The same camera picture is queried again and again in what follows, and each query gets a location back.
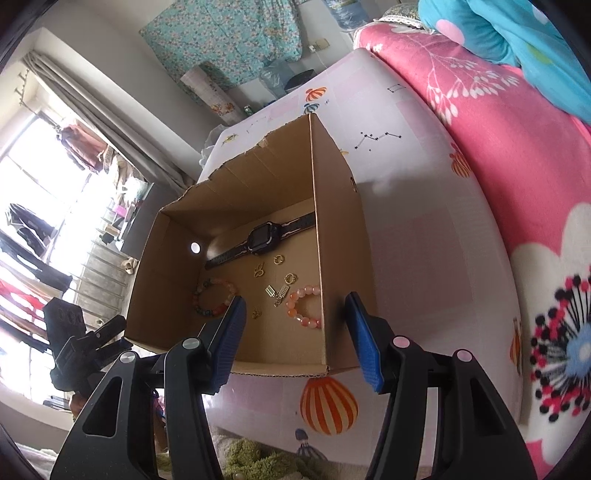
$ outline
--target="white wall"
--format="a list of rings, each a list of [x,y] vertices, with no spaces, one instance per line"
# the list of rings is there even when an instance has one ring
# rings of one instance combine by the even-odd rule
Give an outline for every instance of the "white wall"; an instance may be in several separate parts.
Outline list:
[[[97,15],[103,16],[111,26],[124,33],[138,49],[142,50],[161,67],[156,56],[138,34],[138,31],[172,5],[174,0],[77,1],[79,4],[94,10]],[[361,1],[370,18],[380,15],[381,9],[374,0]],[[308,69],[314,69],[317,73],[320,73],[325,66],[331,66],[352,51],[352,43],[342,34],[322,0],[309,0],[299,5],[297,9],[301,20],[304,54],[301,60],[290,64],[294,73],[300,73]],[[322,50],[318,55],[310,54],[308,45],[320,38],[328,40],[330,47]],[[252,105],[256,108],[260,108],[274,99],[273,95],[258,79],[230,89],[228,94],[239,106]]]
[[[199,177],[199,152],[220,123],[213,112],[193,102],[133,38],[83,4],[60,0],[41,25],[36,50],[57,60],[182,170]]]
[[[0,384],[0,423],[12,439],[59,452],[72,428],[72,414],[36,404]]]
[[[23,81],[18,74],[25,76],[27,69],[20,62],[12,62],[8,68],[5,68],[0,74],[0,128],[4,127],[8,121],[15,115],[20,107],[20,97],[14,91],[22,91]],[[37,93],[38,82],[34,75],[27,79],[27,88],[25,89],[24,101],[28,104]]]

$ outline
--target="bed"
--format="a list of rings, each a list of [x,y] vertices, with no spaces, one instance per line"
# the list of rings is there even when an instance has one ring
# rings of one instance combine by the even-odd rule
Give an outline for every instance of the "bed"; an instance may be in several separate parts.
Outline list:
[[[589,414],[591,136],[520,69],[495,65],[443,35],[359,30],[430,105],[475,172],[499,225],[524,323],[519,426],[539,478]]]
[[[517,419],[520,315],[498,227],[456,142],[373,53],[355,50],[225,130],[200,181],[268,132],[307,113],[322,121],[358,185],[379,314],[424,349],[446,354],[470,349]],[[342,413],[300,411],[302,398],[324,389],[346,393]],[[360,371],[352,371],[325,379],[231,375],[206,408],[212,424],[250,439],[292,452],[305,443],[329,460],[368,465],[386,403]],[[436,418],[433,391],[422,465],[433,460]]]

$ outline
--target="jewelry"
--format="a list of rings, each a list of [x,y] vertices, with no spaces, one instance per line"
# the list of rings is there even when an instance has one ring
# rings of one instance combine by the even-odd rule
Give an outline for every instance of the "jewelry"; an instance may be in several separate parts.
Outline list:
[[[287,292],[289,292],[289,290],[290,290],[289,285],[283,285],[281,287],[281,289],[277,293],[277,299],[276,299],[275,303],[273,304],[273,305],[275,305],[275,307],[278,307],[279,305],[281,305],[281,302],[283,301],[283,299],[285,298],[285,296],[287,295]]]
[[[320,295],[320,287],[306,285],[304,288],[298,288],[297,291],[290,295],[290,299],[285,303],[287,306],[287,314],[290,317],[295,318],[304,327],[320,328],[320,319],[304,317],[296,310],[298,300],[304,298],[306,295]]]
[[[288,273],[285,276],[285,283],[287,283],[288,285],[293,285],[296,282],[297,282],[297,275],[296,274]]]
[[[230,295],[228,295],[227,299],[222,304],[218,305],[213,310],[203,310],[199,306],[199,296],[203,293],[203,290],[211,287],[212,285],[223,285],[229,290]],[[199,315],[203,315],[204,317],[217,317],[228,309],[232,299],[236,296],[236,293],[238,293],[238,289],[228,280],[224,280],[222,278],[208,278],[203,282],[201,287],[197,287],[195,289],[195,293],[193,293],[193,307]]]
[[[255,268],[255,278],[262,277],[265,274],[265,271],[262,269],[265,265],[264,262],[259,263]]]

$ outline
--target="window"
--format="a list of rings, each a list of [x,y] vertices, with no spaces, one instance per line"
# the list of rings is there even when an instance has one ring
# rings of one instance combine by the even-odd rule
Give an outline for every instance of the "window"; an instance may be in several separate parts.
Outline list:
[[[60,232],[45,261],[66,274],[77,275],[113,192],[113,185],[105,175],[92,175],[75,166],[56,139],[55,130],[43,120],[36,119],[0,158],[0,229],[26,246],[16,230],[7,225],[2,213],[10,203],[23,205]],[[0,252],[0,258],[26,276],[33,277],[8,255]],[[29,293],[3,268],[0,268],[0,278]],[[73,301],[73,296],[70,290],[64,299]],[[0,305],[27,317],[3,297],[0,297]],[[44,327],[43,322],[36,320],[35,323]],[[63,395],[51,384],[49,372],[54,362],[49,353],[31,349],[2,330],[0,349],[0,378],[9,388],[37,403],[42,403],[50,395]]]

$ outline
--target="white flower print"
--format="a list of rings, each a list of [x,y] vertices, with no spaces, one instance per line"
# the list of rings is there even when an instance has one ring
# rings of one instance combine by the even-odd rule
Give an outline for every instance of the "white flower print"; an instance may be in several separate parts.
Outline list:
[[[484,95],[499,95],[506,88],[519,84],[517,77],[501,76],[492,70],[485,70],[475,61],[434,54],[428,46],[415,38],[409,36],[409,39],[429,54],[431,71],[427,76],[427,103],[444,124],[451,125],[452,119],[459,114],[454,98],[460,95],[474,99]],[[452,72],[454,82],[451,85],[441,85],[437,78],[437,68]]]

